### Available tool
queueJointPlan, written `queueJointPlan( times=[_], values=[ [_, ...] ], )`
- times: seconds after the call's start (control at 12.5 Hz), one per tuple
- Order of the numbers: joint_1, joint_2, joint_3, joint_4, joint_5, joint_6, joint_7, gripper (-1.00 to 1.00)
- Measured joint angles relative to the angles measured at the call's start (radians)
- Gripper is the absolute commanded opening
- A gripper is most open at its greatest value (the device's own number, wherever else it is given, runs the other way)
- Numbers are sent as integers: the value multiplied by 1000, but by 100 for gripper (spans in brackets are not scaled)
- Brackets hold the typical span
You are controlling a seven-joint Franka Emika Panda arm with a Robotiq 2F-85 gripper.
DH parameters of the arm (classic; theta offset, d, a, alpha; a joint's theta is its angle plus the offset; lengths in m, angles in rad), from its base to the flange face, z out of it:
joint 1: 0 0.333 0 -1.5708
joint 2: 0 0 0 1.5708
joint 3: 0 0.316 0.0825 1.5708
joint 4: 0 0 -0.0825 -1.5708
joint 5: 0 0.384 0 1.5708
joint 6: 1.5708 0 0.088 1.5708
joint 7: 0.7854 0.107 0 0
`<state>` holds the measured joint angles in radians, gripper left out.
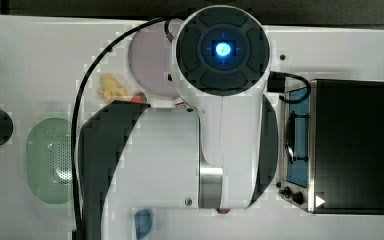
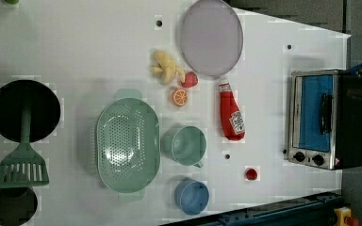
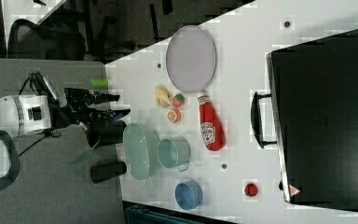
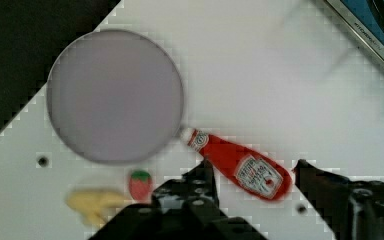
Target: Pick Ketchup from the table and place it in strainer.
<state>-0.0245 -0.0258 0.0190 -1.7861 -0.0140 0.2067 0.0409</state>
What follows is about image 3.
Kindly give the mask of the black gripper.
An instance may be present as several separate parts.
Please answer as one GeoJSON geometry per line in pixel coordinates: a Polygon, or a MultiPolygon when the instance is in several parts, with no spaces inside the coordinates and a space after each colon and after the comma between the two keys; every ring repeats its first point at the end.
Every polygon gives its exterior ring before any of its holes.
{"type": "Polygon", "coordinates": [[[51,126],[54,129],[63,129],[79,122],[87,124],[91,120],[111,123],[126,117],[131,112],[129,109],[102,111],[90,108],[93,103],[99,105],[117,102],[120,96],[116,94],[100,92],[93,94],[88,90],[74,88],[65,88],[64,93],[65,105],[60,105],[59,99],[49,98],[51,126]]]}

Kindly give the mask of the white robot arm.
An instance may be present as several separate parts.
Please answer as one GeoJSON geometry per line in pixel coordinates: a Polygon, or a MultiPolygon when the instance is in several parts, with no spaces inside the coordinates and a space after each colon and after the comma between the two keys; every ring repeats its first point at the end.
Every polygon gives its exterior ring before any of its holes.
{"type": "Polygon", "coordinates": [[[10,137],[79,125],[84,132],[99,130],[130,114],[129,109],[98,110],[92,105],[116,102],[119,95],[64,89],[64,105],[49,95],[11,95],[0,98],[0,131],[10,137]]]}

